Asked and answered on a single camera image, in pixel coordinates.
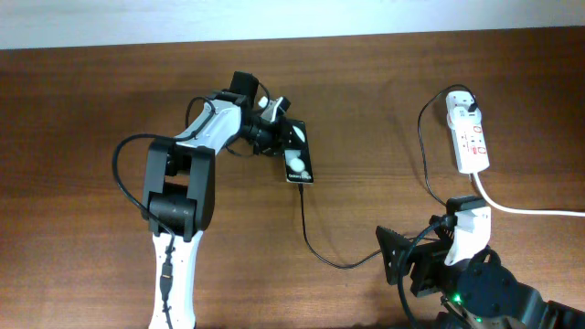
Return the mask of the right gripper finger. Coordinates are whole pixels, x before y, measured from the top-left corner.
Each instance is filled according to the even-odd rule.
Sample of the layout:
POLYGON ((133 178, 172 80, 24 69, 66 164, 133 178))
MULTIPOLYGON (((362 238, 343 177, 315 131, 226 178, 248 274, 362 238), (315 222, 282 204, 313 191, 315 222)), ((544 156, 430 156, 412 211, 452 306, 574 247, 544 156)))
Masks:
POLYGON ((392 229, 377 226, 376 237, 383 256, 386 279, 389 285, 397 285, 398 278, 410 272, 411 262, 407 261, 403 269, 399 265, 411 245, 411 241, 392 229))
POLYGON ((447 200, 446 213, 454 215, 456 212, 485 207, 486 201, 480 196, 457 196, 447 200))

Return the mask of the black smartphone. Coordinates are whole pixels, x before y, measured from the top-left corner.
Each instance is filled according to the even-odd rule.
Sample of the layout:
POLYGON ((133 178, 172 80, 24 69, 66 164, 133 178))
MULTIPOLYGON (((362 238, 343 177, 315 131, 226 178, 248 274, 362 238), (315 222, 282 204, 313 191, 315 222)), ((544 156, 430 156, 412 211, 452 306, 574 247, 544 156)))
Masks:
POLYGON ((305 122, 287 120, 282 133, 282 144, 287 181, 296 184, 312 184, 314 171, 305 122))

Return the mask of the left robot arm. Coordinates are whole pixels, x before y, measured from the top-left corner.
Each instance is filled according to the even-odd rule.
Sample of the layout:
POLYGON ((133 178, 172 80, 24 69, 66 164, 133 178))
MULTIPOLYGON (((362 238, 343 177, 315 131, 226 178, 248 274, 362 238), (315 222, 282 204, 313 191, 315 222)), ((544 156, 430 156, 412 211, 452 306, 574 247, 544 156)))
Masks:
POLYGON ((202 98, 203 108, 185 130, 154 138, 147 153, 143 205, 156 256, 152 328, 194 328, 197 250, 215 207, 217 155, 243 137, 255 154, 272 148, 290 107, 285 97, 256 97, 261 88, 237 71, 228 88, 202 98))

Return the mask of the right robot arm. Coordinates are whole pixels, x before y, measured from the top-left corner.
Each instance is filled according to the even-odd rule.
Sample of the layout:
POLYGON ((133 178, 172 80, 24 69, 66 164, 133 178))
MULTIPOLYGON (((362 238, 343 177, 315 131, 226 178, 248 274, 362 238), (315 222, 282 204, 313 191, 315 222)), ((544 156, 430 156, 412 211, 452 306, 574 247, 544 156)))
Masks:
POLYGON ((395 285, 412 327, 420 327, 406 299, 434 293, 443 311, 436 328, 582 328, 584 313, 544 301, 503 266, 489 247, 491 209, 480 196, 454 197, 414 239, 377 227, 387 282, 395 285), (403 279, 409 276, 410 288, 403 279))

